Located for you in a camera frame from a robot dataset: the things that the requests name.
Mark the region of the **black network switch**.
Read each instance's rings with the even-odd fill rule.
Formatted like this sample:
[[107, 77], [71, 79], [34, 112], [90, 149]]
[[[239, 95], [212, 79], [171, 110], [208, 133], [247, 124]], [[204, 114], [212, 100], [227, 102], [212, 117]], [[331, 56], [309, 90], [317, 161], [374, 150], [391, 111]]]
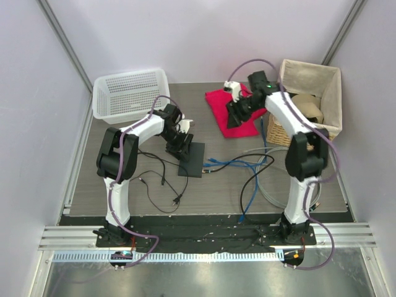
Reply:
[[201, 178], [204, 164], [205, 144], [192, 142], [189, 147], [189, 160], [180, 161], [178, 176], [189, 178]]

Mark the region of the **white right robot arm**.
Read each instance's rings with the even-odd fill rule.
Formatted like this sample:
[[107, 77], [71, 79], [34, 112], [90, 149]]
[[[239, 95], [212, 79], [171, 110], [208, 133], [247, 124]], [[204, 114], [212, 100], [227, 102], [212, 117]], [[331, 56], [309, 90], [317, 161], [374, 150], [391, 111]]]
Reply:
[[265, 108], [280, 122], [290, 138], [285, 168], [290, 175], [290, 193], [280, 219], [279, 235], [286, 244], [294, 244], [309, 233], [309, 208], [314, 188], [328, 164], [329, 133], [317, 130], [292, 102], [281, 85], [275, 88], [264, 71], [248, 77], [251, 94], [243, 95], [239, 82], [225, 81], [224, 91], [231, 94], [226, 104], [227, 126], [239, 127], [253, 112]]

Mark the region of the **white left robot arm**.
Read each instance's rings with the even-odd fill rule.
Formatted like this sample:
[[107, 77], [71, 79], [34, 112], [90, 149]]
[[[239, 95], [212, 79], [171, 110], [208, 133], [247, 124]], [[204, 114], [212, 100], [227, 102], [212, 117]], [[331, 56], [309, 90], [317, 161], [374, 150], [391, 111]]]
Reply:
[[167, 153], [179, 161], [187, 161], [193, 138], [189, 133], [191, 123], [177, 106], [167, 104], [163, 110], [150, 110], [130, 126], [106, 130], [96, 161], [97, 174], [103, 178], [107, 194], [106, 223], [94, 232], [100, 241], [124, 247], [135, 236], [130, 229], [128, 197], [139, 147], [152, 137], [160, 136], [166, 142]]

